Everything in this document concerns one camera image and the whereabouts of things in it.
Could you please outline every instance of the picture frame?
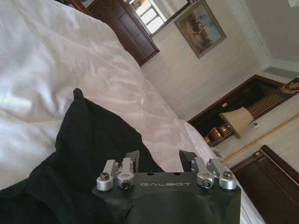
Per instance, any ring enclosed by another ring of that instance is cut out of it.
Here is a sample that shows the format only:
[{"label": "picture frame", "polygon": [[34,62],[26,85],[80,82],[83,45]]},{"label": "picture frame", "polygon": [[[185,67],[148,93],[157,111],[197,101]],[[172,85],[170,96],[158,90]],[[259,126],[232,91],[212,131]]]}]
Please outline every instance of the picture frame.
[{"label": "picture frame", "polygon": [[205,0],[192,3],[175,24],[198,58],[226,38]]}]

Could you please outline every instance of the bolt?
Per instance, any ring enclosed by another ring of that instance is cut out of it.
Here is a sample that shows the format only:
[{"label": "bolt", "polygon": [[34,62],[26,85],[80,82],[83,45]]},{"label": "bolt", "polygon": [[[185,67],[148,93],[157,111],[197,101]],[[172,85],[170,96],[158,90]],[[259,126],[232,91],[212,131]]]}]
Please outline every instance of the bolt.
[{"label": "bolt", "polygon": [[131,183],[128,180],[124,180],[121,183],[121,189],[123,189],[123,190],[128,190],[130,188],[130,186],[131,186]]},{"label": "bolt", "polygon": [[109,179],[109,173],[107,172],[103,172],[100,174],[100,178],[101,180],[105,181],[105,180],[108,180]]},{"label": "bolt", "polygon": [[223,176],[226,178],[226,179],[232,179],[233,178],[233,174],[232,174],[232,172],[230,172],[230,171],[224,171],[223,172]]},{"label": "bolt", "polygon": [[204,179],[202,185],[204,189],[210,189],[212,187],[212,182],[208,179]]}]

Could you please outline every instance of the black fabric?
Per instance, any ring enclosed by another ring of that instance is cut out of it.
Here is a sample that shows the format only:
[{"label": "black fabric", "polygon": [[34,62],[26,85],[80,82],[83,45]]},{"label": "black fabric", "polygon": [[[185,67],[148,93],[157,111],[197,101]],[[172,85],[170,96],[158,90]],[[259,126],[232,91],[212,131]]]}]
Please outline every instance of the black fabric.
[{"label": "black fabric", "polygon": [[[127,152],[140,150],[139,172],[162,172],[141,135],[119,116],[85,99],[80,89],[74,90],[55,147],[28,179],[0,191],[2,224],[112,223],[105,203],[91,193],[106,160],[120,163]],[[103,215],[94,217],[95,210]]]}]

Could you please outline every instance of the white bedsheet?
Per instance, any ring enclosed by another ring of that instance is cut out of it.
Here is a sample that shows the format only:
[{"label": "white bedsheet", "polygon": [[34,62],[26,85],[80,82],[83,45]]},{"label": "white bedsheet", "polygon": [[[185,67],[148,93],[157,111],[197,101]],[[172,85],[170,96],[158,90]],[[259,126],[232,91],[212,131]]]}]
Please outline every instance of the white bedsheet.
[{"label": "white bedsheet", "polygon": [[[214,158],[179,120],[106,24],[50,0],[0,1],[0,189],[28,177],[55,151],[72,91],[121,116],[153,159],[182,171],[178,151]],[[245,194],[241,223],[260,223]]]}]

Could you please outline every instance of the mirror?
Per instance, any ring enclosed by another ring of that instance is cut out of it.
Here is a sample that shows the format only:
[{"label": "mirror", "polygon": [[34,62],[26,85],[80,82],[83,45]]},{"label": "mirror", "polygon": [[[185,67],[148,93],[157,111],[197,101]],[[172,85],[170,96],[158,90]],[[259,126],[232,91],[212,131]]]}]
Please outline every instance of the mirror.
[{"label": "mirror", "polygon": [[124,0],[150,35],[171,21],[189,0]]}]

